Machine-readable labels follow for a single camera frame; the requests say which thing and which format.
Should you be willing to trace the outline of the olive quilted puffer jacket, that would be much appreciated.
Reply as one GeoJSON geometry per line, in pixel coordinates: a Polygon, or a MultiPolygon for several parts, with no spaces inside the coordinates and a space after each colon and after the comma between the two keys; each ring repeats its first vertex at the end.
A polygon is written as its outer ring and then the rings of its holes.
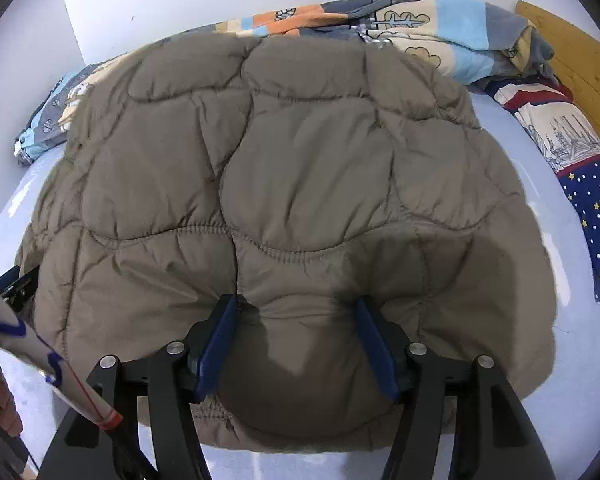
{"type": "Polygon", "coordinates": [[[149,356],[246,300],[201,441],[389,445],[353,305],[518,396],[553,369],[554,276],[516,170],[468,91],[393,47],[183,36],[122,55],[80,99],[16,258],[31,318],[81,375],[149,356]]]}

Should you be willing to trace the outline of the light blue cloud bedsheet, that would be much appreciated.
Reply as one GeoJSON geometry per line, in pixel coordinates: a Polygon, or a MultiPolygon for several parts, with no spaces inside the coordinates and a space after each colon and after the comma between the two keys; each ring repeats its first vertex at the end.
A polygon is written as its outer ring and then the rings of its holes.
{"type": "MultiPolygon", "coordinates": [[[[497,102],[468,87],[472,105],[513,161],[550,256],[557,297],[552,374],[524,400],[557,479],[577,479],[600,449],[600,304],[594,300],[588,243],[581,221],[527,133],[497,102]]],[[[54,148],[27,172],[0,214],[0,276],[9,270],[47,175],[64,148],[54,148]]],[[[22,440],[35,463],[66,409],[36,370],[0,350],[0,363],[23,421],[22,440]]],[[[204,446],[213,479],[378,479],[388,450],[323,454],[263,454],[204,446]]]]}

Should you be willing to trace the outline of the navy star pillow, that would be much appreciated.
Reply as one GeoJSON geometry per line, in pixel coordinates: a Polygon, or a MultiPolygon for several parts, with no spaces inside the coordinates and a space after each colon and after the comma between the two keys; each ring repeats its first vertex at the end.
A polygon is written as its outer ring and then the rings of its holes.
{"type": "Polygon", "coordinates": [[[580,218],[600,302],[600,137],[559,80],[488,79],[483,91],[514,116],[550,165],[580,218]]]}

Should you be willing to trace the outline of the wooden headboard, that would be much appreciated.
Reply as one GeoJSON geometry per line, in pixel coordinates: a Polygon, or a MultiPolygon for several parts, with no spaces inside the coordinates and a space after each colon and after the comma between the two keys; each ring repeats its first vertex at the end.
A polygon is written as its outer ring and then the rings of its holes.
{"type": "Polygon", "coordinates": [[[535,24],[554,48],[555,74],[573,94],[577,106],[600,136],[600,42],[547,10],[519,0],[517,14],[535,24]]]}

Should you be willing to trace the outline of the patchwork cartoon blanket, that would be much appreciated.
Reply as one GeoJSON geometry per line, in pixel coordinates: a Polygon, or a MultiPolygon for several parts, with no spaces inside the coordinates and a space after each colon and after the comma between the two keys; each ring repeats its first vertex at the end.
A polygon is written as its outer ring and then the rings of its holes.
{"type": "Polygon", "coordinates": [[[527,104],[570,99],[550,67],[553,48],[528,18],[481,0],[335,0],[199,30],[388,44],[461,84],[478,84],[511,113],[527,104]]]}

